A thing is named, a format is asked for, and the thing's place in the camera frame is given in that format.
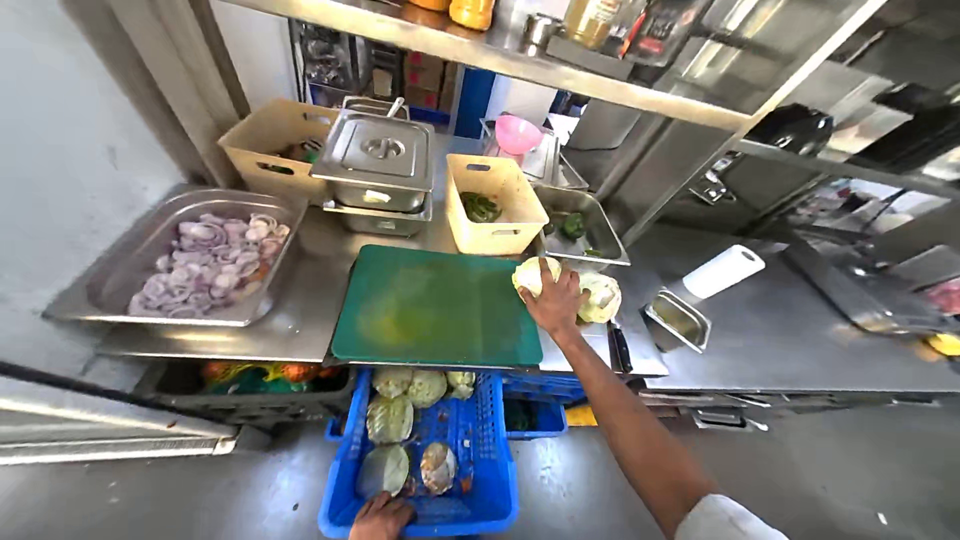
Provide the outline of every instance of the shelf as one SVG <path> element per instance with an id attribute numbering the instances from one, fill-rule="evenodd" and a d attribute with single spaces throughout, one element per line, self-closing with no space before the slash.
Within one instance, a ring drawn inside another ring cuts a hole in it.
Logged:
<path id="1" fill-rule="evenodd" d="M 818 160 L 807 156 L 798 156 L 769 144 L 746 139 L 737 142 L 732 149 L 755 158 L 778 161 L 802 169 L 829 174 L 830 176 L 858 178 L 960 201 L 960 187 L 954 185 L 954 183 L 920 173 L 894 174 L 839 161 Z"/>
<path id="2" fill-rule="evenodd" d="M 528 13 L 539 10 L 539 4 L 524 9 L 522 0 L 515 2 L 510 12 L 498 11 L 487 32 L 474 32 L 454 23 L 445 13 L 406 3 L 400 6 L 373 0 L 224 1 L 694 124 L 735 132 L 750 118 L 748 114 L 694 99 L 697 90 L 693 87 L 676 86 L 674 93 L 667 93 L 610 79 L 549 57 L 528 56 L 523 52 L 527 48 L 521 44 L 523 24 Z"/>

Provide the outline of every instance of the halved cabbage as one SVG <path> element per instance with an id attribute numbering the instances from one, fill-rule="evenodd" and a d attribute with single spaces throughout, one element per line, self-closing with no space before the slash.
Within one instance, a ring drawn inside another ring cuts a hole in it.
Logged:
<path id="1" fill-rule="evenodd" d="M 623 299 L 616 280 L 596 272 L 586 272 L 580 275 L 580 290 L 584 289 L 589 289 L 590 298 L 577 311 L 580 318 L 588 323 L 601 324 L 613 319 Z"/>
<path id="2" fill-rule="evenodd" d="M 450 397 L 465 400 L 473 395 L 473 383 L 477 375 L 472 371 L 448 371 L 446 381 L 450 383 Z"/>
<path id="3" fill-rule="evenodd" d="M 415 370 L 407 396 L 416 408 L 428 408 L 446 393 L 446 377 L 442 371 Z"/>
<path id="4" fill-rule="evenodd" d="M 371 499 L 381 491 L 396 494 L 410 474 L 410 456 L 398 444 L 380 446 L 363 458 L 357 474 L 356 490 L 364 499 Z"/>
<path id="5" fill-rule="evenodd" d="M 550 274 L 553 275 L 553 281 L 555 282 L 560 277 L 562 271 L 560 262 L 555 258 L 548 257 L 546 258 L 546 265 L 550 268 Z M 534 295 L 534 298 L 537 298 L 543 291 L 538 258 L 531 257 L 524 260 L 523 263 L 514 270 L 511 281 L 514 282 L 514 289 L 519 290 L 521 287 L 526 287 L 527 290 Z"/>
<path id="6" fill-rule="evenodd" d="M 433 495 L 441 495 L 457 478 L 457 457 L 445 443 L 430 443 L 420 460 L 423 485 Z"/>
<path id="7" fill-rule="evenodd" d="M 413 376 L 410 367 L 379 367 L 373 371 L 373 388 L 385 398 L 395 398 L 407 391 Z"/>
<path id="8" fill-rule="evenodd" d="M 398 443 L 414 427 L 414 406 L 406 396 L 376 396 L 367 407 L 367 436 L 375 444 Z"/>

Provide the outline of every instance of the grey floor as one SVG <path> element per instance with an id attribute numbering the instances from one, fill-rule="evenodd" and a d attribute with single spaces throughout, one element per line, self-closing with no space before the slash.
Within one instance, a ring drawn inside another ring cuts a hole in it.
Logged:
<path id="1" fill-rule="evenodd" d="M 767 433 L 672 428 L 793 539 L 939 540 L 960 536 L 958 418 L 884 407 L 780 419 Z M 520 516 L 498 538 L 662 538 L 596 429 L 512 448 Z M 335 450 L 322 426 L 300 425 L 265 454 L 0 468 L 0 538 L 322 538 Z"/>

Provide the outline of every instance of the stainless steel table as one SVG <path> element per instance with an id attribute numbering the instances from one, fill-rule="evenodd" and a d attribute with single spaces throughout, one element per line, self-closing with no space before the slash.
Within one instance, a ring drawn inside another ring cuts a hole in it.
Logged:
<path id="1" fill-rule="evenodd" d="M 447 153 L 477 154 L 473 139 L 437 135 L 442 149 L 434 167 L 434 219 L 411 238 L 346 231 L 339 217 L 319 208 L 310 209 L 297 235 L 299 253 L 273 309 L 245 328 L 117 325 L 101 342 L 98 353 L 117 356 L 190 357 L 236 360 L 320 362 L 324 360 L 340 308 L 347 292 L 349 268 L 367 244 L 458 253 L 444 213 Z M 625 332 L 634 374 L 666 374 L 659 355 L 644 331 Z M 584 336 L 608 364 L 610 348 L 606 327 L 590 325 Z M 569 371 L 553 340 L 540 331 L 547 371 Z"/>
<path id="2" fill-rule="evenodd" d="M 633 266 L 612 272 L 624 292 L 621 318 L 634 325 L 662 282 L 672 282 L 737 239 L 653 227 L 628 249 Z M 706 351 L 663 355 L 658 390 L 773 392 L 960 392 L 960 371 L 916 337 L 864 332 L 851 324 L 769 242 L 747 243 L 767 267 L 697 305 L 713 323 Z"/>

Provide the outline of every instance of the orange bottle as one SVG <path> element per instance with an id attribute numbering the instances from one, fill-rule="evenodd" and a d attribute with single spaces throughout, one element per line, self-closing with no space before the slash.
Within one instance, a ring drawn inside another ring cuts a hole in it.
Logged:
<path id="1" fill-rule="evenodd" d="M 487 30 L 493 21 L 494 0 L 452 0 L 450 18 L 473 30 Z"/>
<path id="2" fill-rule="evenodd" d="M 435 12 L 445 12 L 450 7 L 450 0 L 410 0 L 410 3 Z"/>

